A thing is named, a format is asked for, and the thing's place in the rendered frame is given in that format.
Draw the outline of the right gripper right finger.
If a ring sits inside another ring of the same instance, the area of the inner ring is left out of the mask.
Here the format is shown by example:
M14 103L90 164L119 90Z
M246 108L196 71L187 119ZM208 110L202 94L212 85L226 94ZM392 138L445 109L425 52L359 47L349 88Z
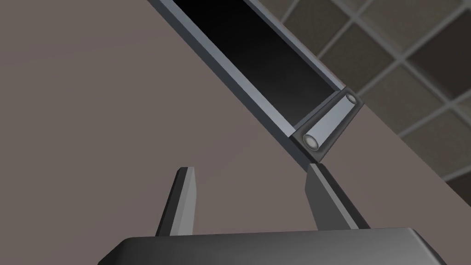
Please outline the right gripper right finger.
M370 229L323 164L313 163L307 167L304 190L318 230Z

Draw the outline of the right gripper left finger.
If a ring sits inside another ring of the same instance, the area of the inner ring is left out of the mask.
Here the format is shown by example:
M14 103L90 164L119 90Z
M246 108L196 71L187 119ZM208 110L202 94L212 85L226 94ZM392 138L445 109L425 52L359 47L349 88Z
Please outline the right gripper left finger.
M195 169L181 167L175 175L155 235L193 235L196 199Z

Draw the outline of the black appliance door grey frame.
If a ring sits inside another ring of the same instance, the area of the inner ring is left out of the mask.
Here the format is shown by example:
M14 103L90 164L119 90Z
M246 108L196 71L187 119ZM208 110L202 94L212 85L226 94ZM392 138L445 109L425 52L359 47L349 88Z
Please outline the black appliance door grey frame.
M258 0L148 2L303 169L322 161L363 105ZM308 149L303 135L347 93L357 105Z

